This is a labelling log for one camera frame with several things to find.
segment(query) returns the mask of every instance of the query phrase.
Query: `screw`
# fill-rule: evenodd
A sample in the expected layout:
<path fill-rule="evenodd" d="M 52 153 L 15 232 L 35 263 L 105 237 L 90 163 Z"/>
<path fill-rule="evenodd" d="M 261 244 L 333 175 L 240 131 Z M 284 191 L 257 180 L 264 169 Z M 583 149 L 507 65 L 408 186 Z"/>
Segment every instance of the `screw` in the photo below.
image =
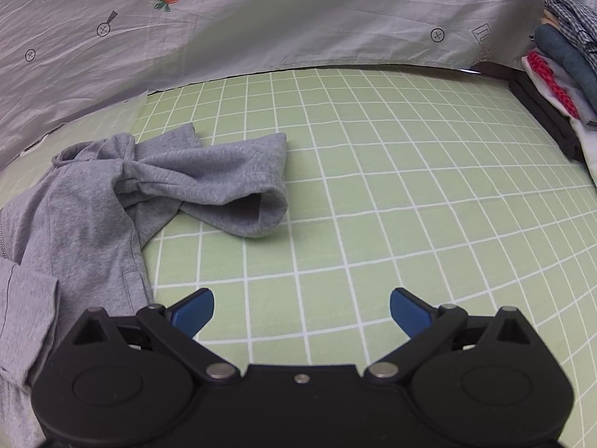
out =
<path fill-rule="evenodd" d="M 215 364 L 208 365 L 205 372 L 212 379 L 228 379 L 236 374 L 237 370 L 233 365 L 225 362 L 216 362 Z"/>
<path fill-rule="evenodd" d="M 296 374 L 294 377 L 294 381 L 297 384 L 306 384 L 310 380 L 311 380 L 311 377 L 309 377 L 307 374 Z"/>
<path fill-rule="evenodd" d="M 376 362 L 371 367 L 369 367 L 369 372 L 374 377 L 378 377 L 379 379 L 387 379 L 388 377 L 393 377 L 398 374 L 399 368 L 397 365 L 392 364 L 391 362 Z"/>

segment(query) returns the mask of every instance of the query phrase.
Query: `zipper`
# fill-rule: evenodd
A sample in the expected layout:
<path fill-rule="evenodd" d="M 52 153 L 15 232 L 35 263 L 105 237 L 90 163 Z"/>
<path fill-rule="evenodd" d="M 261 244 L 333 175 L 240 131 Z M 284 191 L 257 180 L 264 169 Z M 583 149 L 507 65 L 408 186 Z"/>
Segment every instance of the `zipper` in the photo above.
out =
<path fill-rule="evenodd" d="M 0 209 L 0 255 L 7 259 L 6 249 L 4 248 L 4 238 L 2 237 L 2 209 Z"/>

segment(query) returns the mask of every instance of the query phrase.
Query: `plaid fabric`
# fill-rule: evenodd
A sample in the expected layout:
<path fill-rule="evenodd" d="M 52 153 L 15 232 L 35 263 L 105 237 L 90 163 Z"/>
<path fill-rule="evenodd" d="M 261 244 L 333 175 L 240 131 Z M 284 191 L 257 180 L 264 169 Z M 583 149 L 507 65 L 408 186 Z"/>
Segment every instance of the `plaid fabric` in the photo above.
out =
<path fill-rule="evenodd" d="M 559 19 L 560 31 L 597 73 L 597 13 L 572 0 L 544 0 L 545 8 Z"/>

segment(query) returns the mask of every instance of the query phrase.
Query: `gray folded garment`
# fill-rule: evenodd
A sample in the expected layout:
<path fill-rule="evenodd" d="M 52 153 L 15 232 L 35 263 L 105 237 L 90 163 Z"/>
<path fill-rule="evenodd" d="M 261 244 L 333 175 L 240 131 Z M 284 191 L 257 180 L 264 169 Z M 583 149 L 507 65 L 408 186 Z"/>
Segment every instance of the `gray folded garment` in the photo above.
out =
<path fill-rule="evenodd" d="M 192 124 L 134 142 L 80 143 L 0 210 L 0 425 L 13 448 L 44 440 L 31 385 L 92 305 L 133 315 L 151 301 L 141 248 L 182 210 L 239 236 L 287 210 L 286 136 L 201 147 Z"/>
<path fill-rule="evenodd" d="M 589 103 L 589 100 L 584 95 L 583 89 L 580 85 L 568 74 L 561 65 L 554 61 L 550 56 L 543 52 L 538 47 L 533 49 L 546 62 L 553 72 L 553 79 L 557 84 L 566 91 L 568 97 L 576 106 L 580 120 L 584 126 L 591 130 L 597 130 L 597 113 Z"/>

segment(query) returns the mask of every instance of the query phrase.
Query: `pink fabric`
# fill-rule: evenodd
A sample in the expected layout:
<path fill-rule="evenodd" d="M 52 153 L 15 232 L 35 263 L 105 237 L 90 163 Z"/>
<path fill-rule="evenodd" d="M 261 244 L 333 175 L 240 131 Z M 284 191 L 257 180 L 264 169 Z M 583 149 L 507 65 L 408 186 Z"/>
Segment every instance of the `pink fabric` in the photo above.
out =
<path fill-rule="evenodd" d="M 549 68 L 547 62 L 545 62 L 541 56 L 533 50 L 528 53 L 526 59 L 528 60 L 528 65 L 531 66 L 533 72 L 537 73 L 539 77 L 545 81 L 545 84 L 547 84 L 549 89 L 553 91 L 557 100 L 566 108 L 566 111 L 568 111 L 573 118 L 580 119 L 578 116 L 578 110 L 576 109 L 576 106 L 574 106 L 572 100 L 568 97 L 568 94 L 566 94 L 566 91 L 564 91 L 557 84 L 555 79 L 553 79 L 553 71 Z"/>

